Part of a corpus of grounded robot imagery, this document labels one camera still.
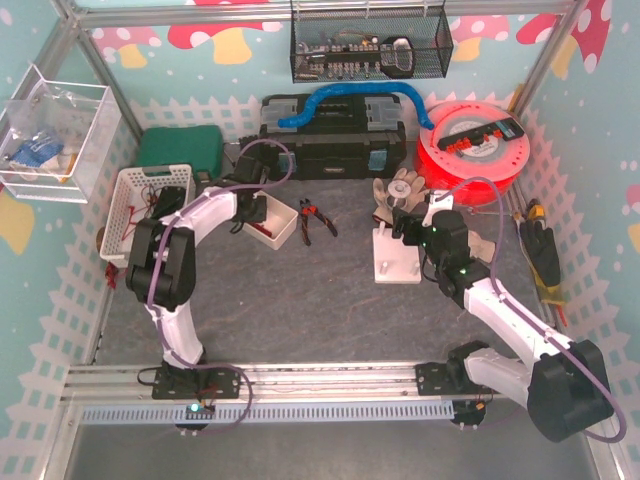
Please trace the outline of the white spring tray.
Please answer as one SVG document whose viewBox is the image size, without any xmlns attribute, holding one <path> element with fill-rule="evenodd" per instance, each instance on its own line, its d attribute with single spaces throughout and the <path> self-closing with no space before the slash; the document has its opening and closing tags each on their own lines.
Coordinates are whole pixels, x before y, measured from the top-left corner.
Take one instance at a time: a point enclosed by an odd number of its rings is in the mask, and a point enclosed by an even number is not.
<svg viewBox="0 0 640 480">
<path fill-rule="evenodd" d="M 268 246 L 272 250 L 279 250 L 297 228 L 298 212 L 275 197 L 259 192 L 255 199 L 265 200 L 266 219 L 260 223 L 245 223 L 242 231 Z M 268 238 L 253 228 L 260 224 L 272 232 L 273 238 Z"/>
</svg>

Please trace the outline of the beige work glove front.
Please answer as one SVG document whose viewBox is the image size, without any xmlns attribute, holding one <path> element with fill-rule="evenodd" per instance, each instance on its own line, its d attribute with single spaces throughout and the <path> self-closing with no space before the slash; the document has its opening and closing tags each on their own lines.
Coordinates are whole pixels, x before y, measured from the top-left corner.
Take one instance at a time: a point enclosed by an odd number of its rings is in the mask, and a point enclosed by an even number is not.
<svg viewBox="0 0 640 480">
<path fill-rule="evenodd" d="M 490 263 L 493 260 L 496 243 L 483 239 L 477 232 L 468 232 L 468 246 L 470 248 L 470 255 L 476 259 L 479 259 L 485 263 Z"/>
</svg>

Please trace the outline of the white peg base plate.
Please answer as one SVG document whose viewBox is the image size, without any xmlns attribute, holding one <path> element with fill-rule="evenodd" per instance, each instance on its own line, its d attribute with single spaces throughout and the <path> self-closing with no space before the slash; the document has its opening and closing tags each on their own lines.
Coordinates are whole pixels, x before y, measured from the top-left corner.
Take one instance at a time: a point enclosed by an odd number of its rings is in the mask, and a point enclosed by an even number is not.
<svg viewBox="0 0 640 480">
<path fill-rule="evenodd" d="M 417 246 L 407 246 L 392 237 L 384 223 L 372 231 L 374 282 L 376 284 L 420 284 L 420 254 Z"/>
</svg>

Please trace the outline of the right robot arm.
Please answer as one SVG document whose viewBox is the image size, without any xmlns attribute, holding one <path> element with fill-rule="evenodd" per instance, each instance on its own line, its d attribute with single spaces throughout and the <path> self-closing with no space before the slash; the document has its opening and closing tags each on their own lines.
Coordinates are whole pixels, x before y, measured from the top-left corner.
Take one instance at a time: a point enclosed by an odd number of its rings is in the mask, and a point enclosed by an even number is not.
<svg viewBox="0 0 640 480">
<path fill-rule="evenodd" d="M 451 350 L 443 363 L 415 367 L 419 395 L 499 393 L 523 407 L 537 430 L 558 443 L 621 414 L 604 359 L 589 340 L 574 341 L 545 324 L 499 282 L 494 267 L 472 257 L 460 212 L 430 208 L 425 218 L 393 210 L 393 239 L 420 247 L 431 278 L 461 309 L 480 319 L 515 353 L 482 341 Z"/>
</svg>

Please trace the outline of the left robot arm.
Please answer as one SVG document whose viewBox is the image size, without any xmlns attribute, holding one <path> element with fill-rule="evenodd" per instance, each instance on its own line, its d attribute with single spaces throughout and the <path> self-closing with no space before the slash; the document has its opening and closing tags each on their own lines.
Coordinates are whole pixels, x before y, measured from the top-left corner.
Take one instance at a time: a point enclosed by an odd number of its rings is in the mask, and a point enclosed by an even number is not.
<svg viewBox="0 0 640 480">
<path fill-rule="evenodd" d="M 266 218 L 266 202 L 256 197 L 267 168 L 243 155 L 232 173 L 206 187 L 186 206 L 158 219 L 140 221 L 129 255 L 126 286 L 150 314 L 160 337 L 163 361 L 178 368 L 204 362 L 204 346 L 192 319 L 196 247 L 223 223 Z"/>
</svg>

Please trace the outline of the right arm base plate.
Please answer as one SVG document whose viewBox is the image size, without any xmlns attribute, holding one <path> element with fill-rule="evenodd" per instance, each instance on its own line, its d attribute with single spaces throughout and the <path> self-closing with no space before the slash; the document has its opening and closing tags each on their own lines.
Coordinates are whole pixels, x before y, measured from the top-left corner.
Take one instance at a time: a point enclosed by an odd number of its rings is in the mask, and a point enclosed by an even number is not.
<svg viewBox="0 0 640 480">
<path fill-rule="evenodd" d="M 414 372 L 419 396 L 471 399 L 472 397 L 485 398 L 497 395 L 495 390 L 473 383 L 464 364 L 458 360 L 416 364 Z"/>
</svg>

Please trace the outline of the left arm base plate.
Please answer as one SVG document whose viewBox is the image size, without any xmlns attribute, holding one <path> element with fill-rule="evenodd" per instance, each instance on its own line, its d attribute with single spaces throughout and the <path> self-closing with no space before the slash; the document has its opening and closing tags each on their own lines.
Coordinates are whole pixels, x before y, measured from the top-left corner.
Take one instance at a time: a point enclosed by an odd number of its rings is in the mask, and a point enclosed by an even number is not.
<svg viewBox="0 0 640 480">
<path fill-rule="evenodd" d="M 152 382 L 154 400 L 238 399 L 241 377 L 229 368 L 180 369 L 163 362 Z"/>
</svg>

